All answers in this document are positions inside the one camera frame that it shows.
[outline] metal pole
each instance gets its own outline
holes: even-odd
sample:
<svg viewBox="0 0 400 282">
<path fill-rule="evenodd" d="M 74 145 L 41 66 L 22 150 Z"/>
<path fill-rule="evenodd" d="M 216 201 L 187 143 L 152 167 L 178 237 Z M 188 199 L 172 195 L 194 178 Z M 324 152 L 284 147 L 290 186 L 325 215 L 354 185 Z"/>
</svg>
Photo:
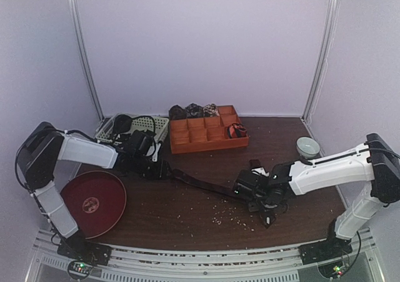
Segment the metal pole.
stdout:
<svg viewBox="0 0 400 282">
<path fill-rule="evenodd" d="M 94 87 L 94 81 L 92 77 L 92 72 L 90 70 L 89 66 L 89 60 L 88 60 L 88 54 L 86 52 L 86 48 L 84 45 L 83 41 L 83 33 L 82 33 L 82 27 L 81 27 L 81 21 L 79 19 L 79 12 L 78 12 L 78 3 L 77 0 L 68 0 L 69 2 L 69 8 L 71 9 L 71 15 L 72 19 L 74 21 L 74 26 L 75 26 L 75 34 L 76 34 L 76 39 L 77 39 L 77 44 L 79 48 L 79 55 L 81 59 L 81 64 L 83 68 L 83 73 L 86 78 L 86 83 L 89 88 L 89 92 L 94 104 L 94 108 L 96 109 L 97 116 L 99 117 L 99 120 L 102 121 L 104 119 L 103 111 L 101 109 L 99 97 L 96 91 L 96 88 Z"/>
<path fill-rule="evenodd" d="M 339 6 L 338 2 L 339 0 L 329 0 L 328 3 L 324 34 L 321 43 L 321 50 L 319 52 L 317 67 L 314 73 L 314 79 L 312 82 L 311 90 L 307 99 L 306 108 L 302 116 L 305 122 L 308 122 L 310 120 L 312 108 L 314 106 L 314 101 L 316 99 L 316 93 L 321 84 L 321 79 L 324 72 L 324 64 L 326 63 L 329 46 L 332 41 L 334 23 L 336 20 L 336 16 L 338 14 L 338 6 Z"/>
</svg>

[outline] small white bowl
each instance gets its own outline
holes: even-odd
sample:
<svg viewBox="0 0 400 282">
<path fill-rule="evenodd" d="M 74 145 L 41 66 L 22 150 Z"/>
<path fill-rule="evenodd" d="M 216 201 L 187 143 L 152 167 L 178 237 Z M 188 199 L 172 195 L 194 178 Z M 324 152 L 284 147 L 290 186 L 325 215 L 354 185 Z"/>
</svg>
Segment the small white bowl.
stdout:
<svg viewBox="0 0 400 282">
<path fill-rule="evenodd" d="M 299 154 L 307 159 L 317 156 L 321 149 L 319 144 L 310 137 L 300 137 L 296 142 L 296 148 Z"/>
</svg>

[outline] round red tray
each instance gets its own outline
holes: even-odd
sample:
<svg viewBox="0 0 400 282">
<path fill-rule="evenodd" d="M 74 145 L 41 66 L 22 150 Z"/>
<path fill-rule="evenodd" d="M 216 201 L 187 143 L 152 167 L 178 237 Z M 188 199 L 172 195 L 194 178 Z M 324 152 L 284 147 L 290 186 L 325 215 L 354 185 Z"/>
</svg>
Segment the round red tray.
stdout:
<svg viewBox="0 0 400 282">
<path fill-rule="evenodd" d="M 109 231 L 126 206 L 123 183 L 105 171 L 90 171 L 75 177 L 62 189 L 61 197 L 86 239 Z"/>
</svg>

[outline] patterned cloth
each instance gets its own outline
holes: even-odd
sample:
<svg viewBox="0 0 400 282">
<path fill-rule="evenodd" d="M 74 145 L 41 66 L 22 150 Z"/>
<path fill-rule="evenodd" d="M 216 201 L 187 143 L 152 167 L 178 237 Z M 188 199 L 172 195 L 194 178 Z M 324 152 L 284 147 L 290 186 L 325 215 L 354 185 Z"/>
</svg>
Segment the patterned cloth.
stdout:
<svg viewBox="0 0 400 282">
<path fill-rule="evenodd" d="M 203 107 L 197 104 L 190 104 L 185 108 L 187 118 L 202 118 L 203 117 Z"/>
<path fill-rule="evenodd" d="M 205 118 L 210 118 L 212 116 L 219 116 L 218 108 L 217 105 L 215 104 L 205 105 L 202 110 Z"/>
<path fill-rule="evenodd" d="M 179 105 L 175 105 L 169 110 L 168 115 L 170 121 L 175 121 L 177 119 L 185 119 L 186 110 L 180 107 Z"/>
<path fill-rule="evenodd" d="M 227 127 L 227 135 L 229 138 L 241 138 L 246 137 L 248 134 L 246 128 L 239 123 L 233 123 Z"/>
</svg>

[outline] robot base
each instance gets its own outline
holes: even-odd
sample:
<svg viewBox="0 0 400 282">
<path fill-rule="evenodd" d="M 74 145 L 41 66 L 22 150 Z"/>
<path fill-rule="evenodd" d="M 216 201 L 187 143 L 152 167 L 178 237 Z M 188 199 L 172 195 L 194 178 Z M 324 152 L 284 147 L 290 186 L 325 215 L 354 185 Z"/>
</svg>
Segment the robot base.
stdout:
<svg viewBox="0 0 400 282">
<path fill-rule="evenodd" d="M 352 251 L 350 242 L 339 238 L 304 244 L 299 247 L 301 261 L 304 265 L 341 257 Z"/>
<path fill-rule="evenodd" d="M 88 251 L 91 252 L 90 259 L 93 259 L 92 262 L 89 262 L 87 260 L 82 260 L 80 256 L 78 256 L 75 252 L 71 251 L 70 247 L 63 242 L 60 243 L 57 249 L 57 254 L 71 259 L 82 260 L 82 262 L 88 263 L 90 265 L 104 265 L 104 266 L 108 265 L 108 261 L 110 259 L 112 250 L 110 246 L 105 246 L 103 244 L 98 244 L 98 243 L 85 242 L 85 247 L 87 248 Z"/>
</svg>

